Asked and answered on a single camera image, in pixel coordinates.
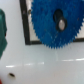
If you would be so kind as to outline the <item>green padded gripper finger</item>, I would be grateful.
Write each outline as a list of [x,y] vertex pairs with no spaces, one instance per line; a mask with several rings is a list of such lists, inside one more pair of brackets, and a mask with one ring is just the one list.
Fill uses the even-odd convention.
[[6,34],[7,34],[7,27],[6,27],[5,13],[2,9],[0,9],[0,59],[7,47]]

